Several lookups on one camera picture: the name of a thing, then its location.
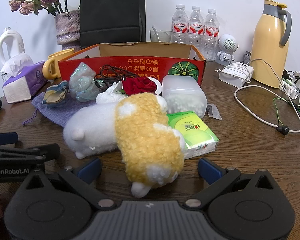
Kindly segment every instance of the white plush toy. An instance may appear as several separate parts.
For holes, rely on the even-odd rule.
[[[114,110],[118,103],[88,106],[66,123],[63,137],[78,159],[117,148]]]

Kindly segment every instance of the astronaut figurine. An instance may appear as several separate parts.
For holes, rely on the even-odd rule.
[[[223,66],[228,66],[231,64],[231,61],[234,61],[233,53],[238,48],[237,40],[229,34],[224,34],[220,37],[218,43],[221,51],[217,53],[216,62]]]

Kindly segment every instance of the wooden table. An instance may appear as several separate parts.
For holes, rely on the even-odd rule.
[[[220,139],[215,152],[207,157],[221,167],[234,166],[244,173],[254,173],[258,168],[268,169],[288,197],[296,213],[296,223],[289,240],[300,240],[300,133],[283,136],[274,128],[252,117],[235,100],[235,87],[221,82],[215,69],[216,63],[208,63],[202,89],[209,103],[215,104],[222,121],[205,115],[204,122]],[[279,90],[273,90],[284,96]],[[273,95],[260,88],[247,88],[238,92],[238,98],[259,117],[277,123]],[[40,113],[27,126],[22,122],[30,118],[34,107],[30,101],[8,105],[2,98],[0,110],[0,132],[17,132],[20,142],[16,147],[27,148],[36,145],[58,143],[61,157],[47,162],[48,171],[57,171],[64,166],[77,167],[87,161],[78,160],[63,142],[62,127],[52,123]],[[291,130],[300,130],[300,123],[293,109],[285,102],[278,102],[281,121]],[[114,200],[133,199],[130,182],[124,173],[124,164],[118,151],[100,155],[103,162],[101,176],[96,188]],[[185,161],[178,179],[162,188],[151,191],[147,199],[177,199],[183,202],[203,188],[203,179],[197,173],[197,158]],[[13,192],[18,184],[0,184],[0,193]]]

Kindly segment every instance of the detergent bottle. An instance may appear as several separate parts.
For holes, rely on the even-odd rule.
[[[4,56],[3,43],[6,43],[7,45],[8,58],[5,58]],[[11,27],[5,28],[0,37],[0,70],[8,59],[20,54],[21,52],[25,52],[21,35],[12,30]],[[1,73],[1,76],[4,82],[8,78],[6,73]]]

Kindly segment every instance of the water bottle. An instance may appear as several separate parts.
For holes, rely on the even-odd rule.
[[[204,20],[206,26],[205,35],[202,38],[203,49],[202,54],[208,61],[214,61],[217,53],[219,21],[214,9],[208,10],[208,15]]]
[[[194,45],[199,51],[202,50],[202,36],[204,35],[204,19],[200,13],[199,6],[192,7],[192,13],[189,17],[189,44]]]
[[[188,41],[188,16],[183,4],[177,4],[177,11],[172,17],[172,43],[187,44]]]

